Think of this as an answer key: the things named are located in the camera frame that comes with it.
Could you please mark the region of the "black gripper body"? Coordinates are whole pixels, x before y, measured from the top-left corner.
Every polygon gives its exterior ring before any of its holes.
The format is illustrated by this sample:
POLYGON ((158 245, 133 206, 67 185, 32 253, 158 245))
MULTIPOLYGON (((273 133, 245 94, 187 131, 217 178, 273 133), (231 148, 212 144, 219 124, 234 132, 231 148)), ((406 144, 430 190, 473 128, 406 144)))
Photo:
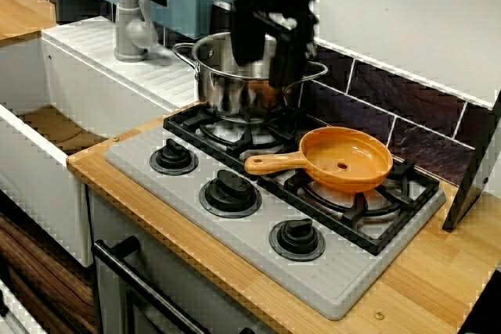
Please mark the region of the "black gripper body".
POLYGON ((318 18, 310 10, 313 0, 233 0, 232 15, 237 23, 242 23, 254 31, 268 33, 274 37, 285 34, 286 28, 271 19, 279 14, 296 21, 291 31, 298 39, 312 39, 318 18))

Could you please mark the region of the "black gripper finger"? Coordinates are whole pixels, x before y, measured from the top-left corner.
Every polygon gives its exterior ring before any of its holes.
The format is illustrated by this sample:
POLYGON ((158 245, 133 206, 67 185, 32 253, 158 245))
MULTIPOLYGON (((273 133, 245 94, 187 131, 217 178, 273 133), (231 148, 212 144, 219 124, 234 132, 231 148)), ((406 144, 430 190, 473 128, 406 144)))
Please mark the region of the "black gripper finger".
POLYGON ((233 5, 230 37, 233 58, 238 65, 261 60, 265 49, 265 13, 233 5))
POLYGON ((275 55, 269 71, 269 84, 272 88, 285 88, 301 79, 311 42, 312 36, 298 28, 276 38, 275 55))

